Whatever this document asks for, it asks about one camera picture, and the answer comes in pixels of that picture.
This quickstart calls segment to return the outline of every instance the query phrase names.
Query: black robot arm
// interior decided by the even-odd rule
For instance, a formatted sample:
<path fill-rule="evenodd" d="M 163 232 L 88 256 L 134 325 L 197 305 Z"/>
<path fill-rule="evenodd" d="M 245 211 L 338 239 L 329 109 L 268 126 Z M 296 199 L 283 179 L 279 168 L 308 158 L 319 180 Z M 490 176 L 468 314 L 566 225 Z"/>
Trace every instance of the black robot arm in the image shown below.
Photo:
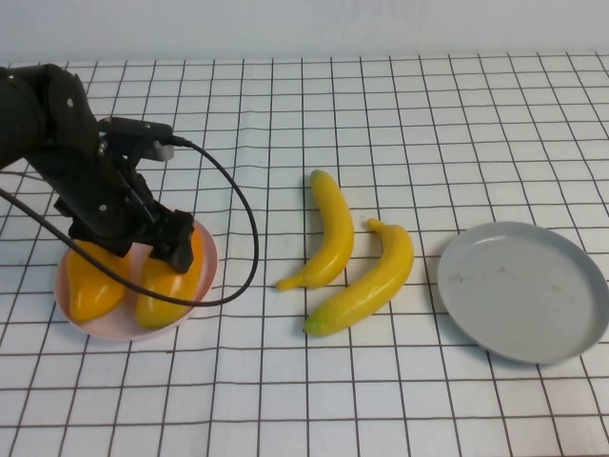
<path fill-rule="evenodd" d="M 0 169 L 27 160 L 59 195 L 69 236 L 116 255 L 132 243 L 184 273 L 192 263 L 193 216 L 156 202 L 135 168 L 173 155 L 170 126 L 97 121 L 78 76 L 54 65 L 0 68 Z"/>

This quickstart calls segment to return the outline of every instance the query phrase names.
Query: banana stem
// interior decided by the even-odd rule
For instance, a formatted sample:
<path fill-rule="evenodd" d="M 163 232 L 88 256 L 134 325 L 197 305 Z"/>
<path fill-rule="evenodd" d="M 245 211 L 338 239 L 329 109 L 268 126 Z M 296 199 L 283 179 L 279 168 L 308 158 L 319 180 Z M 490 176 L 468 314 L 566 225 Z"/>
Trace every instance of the banana stem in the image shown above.
<path fill-rule="evenodd" d="M 376 231 L 377 233 L 381 233 L 385 224 L 378 219 L 368 219 L 368 228 Z"/>
<path fill-rule="evenodd" d="M 299 288 L 303 285 L 303 278 L 300 274 L 290 276 L 277 282 L 278 290 L 290 290 L 291 288 Z"/>

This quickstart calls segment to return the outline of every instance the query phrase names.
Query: plate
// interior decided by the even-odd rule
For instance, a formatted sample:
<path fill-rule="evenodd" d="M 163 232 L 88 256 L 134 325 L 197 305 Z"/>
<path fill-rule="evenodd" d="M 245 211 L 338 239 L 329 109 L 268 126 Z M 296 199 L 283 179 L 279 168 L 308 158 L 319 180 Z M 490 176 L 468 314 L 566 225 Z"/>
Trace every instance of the plate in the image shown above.
<path fill-rule="evenodd" d="M 520 362 L 580 355 L 609 324 L 598 266 L 571 241 L 530 224 L 483 224 L 457 236 L 442 254 L 438 287 L 465 333 Z"/>
<path fill-rule="evenodd" d="M 201 278 L 199 281 L 199 288 L 197 289 L 197 294 L 194 300 L 202 301 L 207 291 L 211 288 L 213 278 L 216 274 L 216 269 L 218 267 L 218 252 L 216 250 L 213 237 L 207 231 L 207 229 L 197 221 L 195 221 L 195 226 L 203 234 L 204 261 L 203 270 L 201 271 Z M 129 252 L 130 281 L 136 284 L 139 282 L 141 265 L 146 260 L 150 250 L 151 247 L 139 244 L 133 244 L 131 247 L 131 251 Z M 129 290 L 125 296 L 125 299 L 113 311 L 103 315 L 102 317 L 98 317 L 97 319 L 91 319 L 90 321 L 86 322 L 76 322 L 72 320 L 69 315 L 69 283 L 68 273 L 66 270 L 68 253 L 69 249 L 66 250 L 66 253 L 64 253 L 61 262 L 57 267 L 57 273 L 55 275 L 55 300 L 69 322 L 84 333 L 97 338 L 113 341 L 141 340 L 156 336 L 171 328 L 179 326 L 195 310 L 195 307 L 187 307 L 188 310 L 184 316 L 166 327 L 156 329 L 142 328 L 135 320 L 137 293 Z"/>

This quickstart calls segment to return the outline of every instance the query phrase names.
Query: grid paper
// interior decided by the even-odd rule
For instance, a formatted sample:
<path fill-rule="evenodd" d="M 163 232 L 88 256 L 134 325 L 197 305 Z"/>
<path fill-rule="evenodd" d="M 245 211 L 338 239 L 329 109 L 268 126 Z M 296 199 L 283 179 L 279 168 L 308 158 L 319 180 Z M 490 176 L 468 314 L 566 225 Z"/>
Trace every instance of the grid paper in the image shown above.
<path fill-rule="evenodd" d="M 255 210 L 261 260 L 235 302 L 101 342 L 54 305 L 65 247 L 0 202 L 0 456 L 609 454 L 609 338 L 555 366 L 506 362 L 456 328 L 436 284 L 443 247 L 500 220 L 552 229 L 609 276 L 609 55 L 59 65 L 99 118 L 168 123 L 212 153 Z M 322 240 L 313 169 L 343 189 L 353 256 L 326 288 L 278 293 Z M 228 296 L 252 257 L 228 183 L 186 149 L 139 170 L 212 232 L 206 299 Z M 68 228 L 46 183 L 0 183 Z M 411 233 L 406 285 L 352 329 L 307 337 L 305 316 L 378 258 L 369 217 Z"/>

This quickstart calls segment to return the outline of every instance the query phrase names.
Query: yellow banana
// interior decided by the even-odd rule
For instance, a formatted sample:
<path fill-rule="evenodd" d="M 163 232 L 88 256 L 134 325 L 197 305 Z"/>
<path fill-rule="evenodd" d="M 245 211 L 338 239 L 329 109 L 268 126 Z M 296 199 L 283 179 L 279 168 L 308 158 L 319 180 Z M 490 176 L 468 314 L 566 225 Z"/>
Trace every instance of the yellow banana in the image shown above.
<path fill-rule="evenodd" d="M 324 241 L 298 273 L 277 283 L 279 290 L 326 286 L 344 270 L 353 251 L 353 220 L 341 188 L 332 176 L 316 169 L 311 173 L 311 190 L 324 221 Z"/>
<path fill-rule="evenodd" d="M 402 288 L 414 263 L 408 232 L 400 226 L 369 219 L 368 227 L 381 235 L 383 255 L 360 280 L 328 298 L 308 317 L 304 331 L 329 335 L 378 311 Z"/>

